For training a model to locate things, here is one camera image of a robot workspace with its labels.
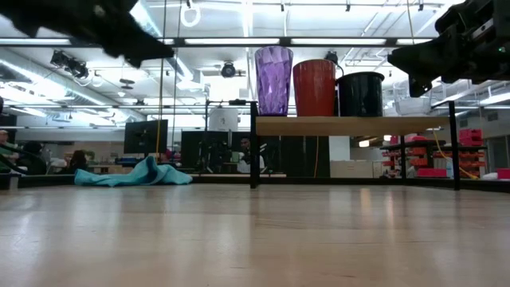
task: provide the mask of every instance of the wooden floor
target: wooden floor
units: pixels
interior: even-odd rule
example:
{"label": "wooden floor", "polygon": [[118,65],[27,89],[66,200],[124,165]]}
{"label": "wooden floor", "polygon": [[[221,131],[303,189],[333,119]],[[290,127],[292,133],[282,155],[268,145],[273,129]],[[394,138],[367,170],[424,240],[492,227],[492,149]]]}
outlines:
{"label": "wooden floor", "polygon": [[0,193],[0,286],[508,286],[510,195],[191,185]]}

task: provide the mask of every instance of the teal cloth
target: teal cloth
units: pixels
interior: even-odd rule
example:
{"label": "teal cloth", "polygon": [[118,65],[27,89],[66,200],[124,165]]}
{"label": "teal cloth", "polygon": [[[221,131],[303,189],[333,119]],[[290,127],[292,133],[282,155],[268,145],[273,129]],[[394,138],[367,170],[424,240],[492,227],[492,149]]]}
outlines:
{"label": "teal cloth", "polygon": [[191,176],[177,171],[170,165],[157,165],[154,157],[149,156],[136,164],[127,175],[96,175],[77,170],[74,183],[81,186],[127,187],[155,184],[188,184]]}

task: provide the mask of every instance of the monitor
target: monitor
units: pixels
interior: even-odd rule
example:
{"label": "monitor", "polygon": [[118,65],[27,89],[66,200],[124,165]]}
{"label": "monitor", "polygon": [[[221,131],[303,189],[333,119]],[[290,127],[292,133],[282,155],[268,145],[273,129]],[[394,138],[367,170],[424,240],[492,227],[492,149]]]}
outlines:
{"label": "monitor", "polygon": [[147,156],[149,153],[156,152],[158,123],[161,123],[161,127],[157,152],[164,153],[167,150],[168,120],[127,123],[124,133],[124,153],[143,153]]}

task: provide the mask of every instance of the red cup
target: red cup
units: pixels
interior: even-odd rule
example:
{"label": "red cup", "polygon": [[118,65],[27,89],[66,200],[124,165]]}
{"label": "red cup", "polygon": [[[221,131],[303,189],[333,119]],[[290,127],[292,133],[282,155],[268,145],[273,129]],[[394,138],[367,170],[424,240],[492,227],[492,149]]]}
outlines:
{"label": "red cup", "polygon": [[334,116],[335,64],[328,60],[309,60],[296,65],[294,90],[297,116]]}

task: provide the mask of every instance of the wooden table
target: wooden table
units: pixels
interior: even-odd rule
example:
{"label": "wooden table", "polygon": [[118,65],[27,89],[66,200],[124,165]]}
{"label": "wooden table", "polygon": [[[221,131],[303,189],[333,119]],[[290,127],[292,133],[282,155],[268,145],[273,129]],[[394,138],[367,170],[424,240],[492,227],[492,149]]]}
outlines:
{"label": "wooden table", "polygon": [[409,135],[449,124],[447,116],[384,117],[257,117],[258,136],[385,136]]}

